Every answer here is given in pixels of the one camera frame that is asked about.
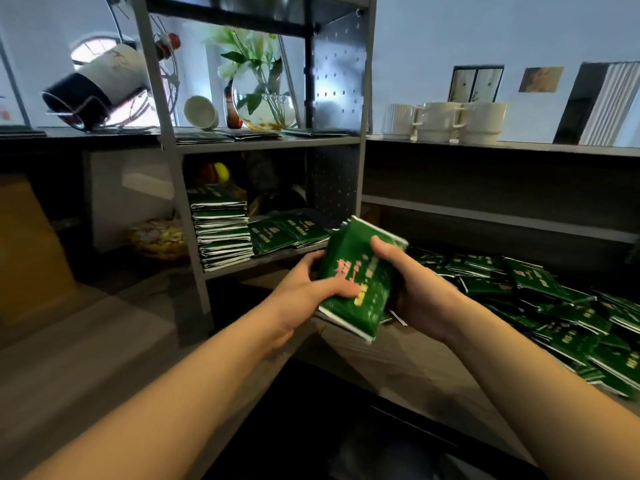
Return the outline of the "green packet bundle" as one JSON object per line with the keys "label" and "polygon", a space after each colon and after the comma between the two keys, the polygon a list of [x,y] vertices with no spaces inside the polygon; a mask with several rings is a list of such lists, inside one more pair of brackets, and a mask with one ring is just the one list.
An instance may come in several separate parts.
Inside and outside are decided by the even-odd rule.
{"label": "green packet bundle", "polygon": [[352,216],[332,234],[319,268],[320,278],[340,276],[356,283],[359,292],[354,298],[333,296],[324,300],[317,316],[368,344],[388,318],[388,300],[399,279],[396,268],[372,250],[371,238],[375,235],[402,251],[409,247],[404,238]]}

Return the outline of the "black perforated metal panel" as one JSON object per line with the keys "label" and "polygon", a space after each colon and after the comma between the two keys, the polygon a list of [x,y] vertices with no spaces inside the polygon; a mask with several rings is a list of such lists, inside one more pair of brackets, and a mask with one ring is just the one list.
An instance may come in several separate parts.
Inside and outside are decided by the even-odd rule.
{"label": "black perforated metal panel", "polygon": [[316,132],[342,130],[312,149],[307,199],[325,217],[360,214],[367,106],[365,83],[370,10],[357,9],[324,26],[305,42],[305,123]]}

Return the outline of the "loose pile of green packets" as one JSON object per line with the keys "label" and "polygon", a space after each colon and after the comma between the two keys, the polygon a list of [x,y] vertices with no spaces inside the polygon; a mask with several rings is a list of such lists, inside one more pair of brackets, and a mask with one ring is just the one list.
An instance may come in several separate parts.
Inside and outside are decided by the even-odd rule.
{"label": "loose pile of green packets", "polygon": [[515,258],[418,247],[408,254],[588,384],[640,401],[640,302],[565,286],[544,266]]}

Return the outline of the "person's left forearm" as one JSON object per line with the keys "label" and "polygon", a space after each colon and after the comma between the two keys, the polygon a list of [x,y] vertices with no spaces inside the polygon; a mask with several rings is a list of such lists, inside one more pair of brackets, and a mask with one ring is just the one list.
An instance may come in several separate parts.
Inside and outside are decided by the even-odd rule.
{"label": "person's left forearm", "polygon": [[181,480],[243,382],[292,334],[272,299],[209,339],[24,480]]}

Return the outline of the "grey metal shelf rack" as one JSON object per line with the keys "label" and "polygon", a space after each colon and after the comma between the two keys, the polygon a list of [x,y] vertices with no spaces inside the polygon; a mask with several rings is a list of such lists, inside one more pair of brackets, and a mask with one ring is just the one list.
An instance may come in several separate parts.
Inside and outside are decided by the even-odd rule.
{"label": "grey metal shelf rack", "polygon": [[[307,199],[309,158],[312,149],[324,144],[336,143],[332,138],[299,138],[284,136],[272,141],[249,141],[237,143],[178,145],[170,117],[170,111],[161,81],[159,59],[156,55],[155,41],[152,34],[151,14],[177,17],[186,20],[228,25],[235,28],[249,29],[273,33],[279,36],[280,49],[284,62],[284,73],[287,85],[296,105],[297,124],[299,128],[305,123],[305,42],[311,37],[316,25],[326,25],[357,9],[370,10],[369,49],[367,64],[367,81],[365,97],[367,106],[365,143],[368,130],[371,128],[372,115],[372,55],[374,47],[374,28],[378,0],[131,0],[134,18],[141,39],[143,54],[146,60],[151,92],[156,103],[160,124],[159,141],[165,154],[174,188],[174,201],[182,220],[184,236],[188,245],[191,267],[198,292],[200,308],[205,316],[211,316],[211,304],[207,290],[207,282],[212,279],[241,273],[246,269],[261,268],[268,263],[288,260],[298,256],[304,250],[277,251],[266,257],[254,258],[228,268],[205,273],[203,271],[198,249],[188,195],[183,172],[183,161],[186,156],[217,152],[230,152],[239,156],[243,152],[267,150],[305,149],[305,190]],[[328,218],[330,223],[340,223]]]}

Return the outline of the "person's right forearm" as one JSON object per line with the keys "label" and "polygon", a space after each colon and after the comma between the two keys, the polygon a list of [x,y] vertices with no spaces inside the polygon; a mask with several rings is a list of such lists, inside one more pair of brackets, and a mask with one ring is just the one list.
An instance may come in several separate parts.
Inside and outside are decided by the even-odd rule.
{"label": "person's right forearm", "polygon": [[445,343],[550,480],[640,480],[640,417],[455,293]]}

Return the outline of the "green printed packet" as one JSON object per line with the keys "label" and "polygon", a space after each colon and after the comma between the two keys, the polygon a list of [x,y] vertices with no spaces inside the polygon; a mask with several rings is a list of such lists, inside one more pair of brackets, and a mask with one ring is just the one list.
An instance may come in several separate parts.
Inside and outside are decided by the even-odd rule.
{"label": "green printed packet", "polygon": [[279,250],[295,247],[297,241],[276,219],[249,222],[252,249],[255,256],[263,256]]}
{"label": "green printed packet", "polygon": [[308,215],[283,214],[276,218],[294,240],[295,248],[308,248],[316,244],[327,244],[331,234]]}

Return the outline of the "white ribbed mug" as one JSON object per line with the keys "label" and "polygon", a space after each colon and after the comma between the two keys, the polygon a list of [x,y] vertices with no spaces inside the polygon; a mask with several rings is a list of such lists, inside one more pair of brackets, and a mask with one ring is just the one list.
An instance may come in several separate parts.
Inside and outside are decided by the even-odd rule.
{"label": "white ribbed mug", "polygon": [[410,141],[420,122],[421,105],[389,104],[381,126],[383,139]]}

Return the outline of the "round glass vase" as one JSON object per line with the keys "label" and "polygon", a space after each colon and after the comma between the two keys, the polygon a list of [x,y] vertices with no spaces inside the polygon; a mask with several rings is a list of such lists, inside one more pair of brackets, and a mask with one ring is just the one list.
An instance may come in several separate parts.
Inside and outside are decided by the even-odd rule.
{"label": "round glass vase", "polygon": [[280,131],[297,127],[296,105],[281,78],[260,83],[252,74],[237,78],[231,86],[232,100],[244,126],[258,131]]}

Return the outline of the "white smooth mug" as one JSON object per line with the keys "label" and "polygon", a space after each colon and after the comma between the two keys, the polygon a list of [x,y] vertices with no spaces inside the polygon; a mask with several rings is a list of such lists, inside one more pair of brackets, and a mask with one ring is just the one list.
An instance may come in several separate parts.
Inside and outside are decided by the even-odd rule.
{"label": "white smooth mug", "polygon": [[459,144],[496,144],[502,132],[508,104],[503,102],[469,102],[461,104],[454,126]]}
{"label": "white smooth mug", "polygon": [[416,138],[418,142],[449,143],[464,127],[462,103],[430,102],[417,106]]}

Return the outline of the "small white cup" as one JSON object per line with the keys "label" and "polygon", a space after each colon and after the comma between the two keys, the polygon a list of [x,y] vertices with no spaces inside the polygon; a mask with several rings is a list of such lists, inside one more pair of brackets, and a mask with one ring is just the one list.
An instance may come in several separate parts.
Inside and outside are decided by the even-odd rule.
{"label": "small white cup", "polygon": [[214,130],[219,126],[219,112],[214,104],[204,96],[189,97],[184,103],[183,112],[188,122],[195,128]]}

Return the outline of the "brown cardboard box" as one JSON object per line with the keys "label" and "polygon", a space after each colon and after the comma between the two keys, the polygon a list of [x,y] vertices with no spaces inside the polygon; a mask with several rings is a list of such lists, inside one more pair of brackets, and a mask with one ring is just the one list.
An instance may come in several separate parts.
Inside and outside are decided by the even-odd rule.
{"label": "brown cardboard box", "polygon": [[0,175],[0,326],[71,297],[77,284],[28,178]]}

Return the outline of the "person's left hand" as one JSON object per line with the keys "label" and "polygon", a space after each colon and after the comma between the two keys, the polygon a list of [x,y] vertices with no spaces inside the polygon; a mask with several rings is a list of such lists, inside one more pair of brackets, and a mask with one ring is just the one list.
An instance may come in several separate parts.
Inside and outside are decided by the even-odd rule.
{"label": "person's left hand", "polygon": [[310,318],[322,302],[318,299],[319,283],[353,283],[339,274],[324,279],[311,279],[312,267],[324,257],[324,250],[304,255],[260,305],[259,315],[268,318],[274,330],[274,348],[292,337],[299,325]]}

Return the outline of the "white box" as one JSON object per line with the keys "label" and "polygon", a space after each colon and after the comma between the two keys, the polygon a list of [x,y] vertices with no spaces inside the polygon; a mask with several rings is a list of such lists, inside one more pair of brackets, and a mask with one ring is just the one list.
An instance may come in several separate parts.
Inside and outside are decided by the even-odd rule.
{"label": "white box", "polygon": [[84,152],[83,165],[97,252],[122,247],[126,231],[133,225],[172,216],[172,178],[160,149]]}

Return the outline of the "dark green flat packet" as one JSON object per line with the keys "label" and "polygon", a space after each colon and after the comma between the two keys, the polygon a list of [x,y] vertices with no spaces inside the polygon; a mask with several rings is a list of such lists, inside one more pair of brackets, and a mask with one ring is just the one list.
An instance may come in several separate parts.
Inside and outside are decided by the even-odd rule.
{"label": "dark green flat packet", "polygon": [[222,136],[233,140],[234,142],[242,141],[256,141],[256,140],[277,140],[281,139],[282,135],[279,132],[273,131],[258,131],[250,128],[219,128],[217,132]]}
{"label": "dark green flat packet", "polygon": [[175,140],[178,145],[233,143],[235,138],[217,130],[200,128],[176,128]]}
{"label": "dark green flat packet", "polygon": [[312,129],[312,128],[283,128],[280,131],[283,136],[299,137],[299,138],[332,138],[332,137],[349,137],[354,136],[352,132],[329,128],[329,129]]}

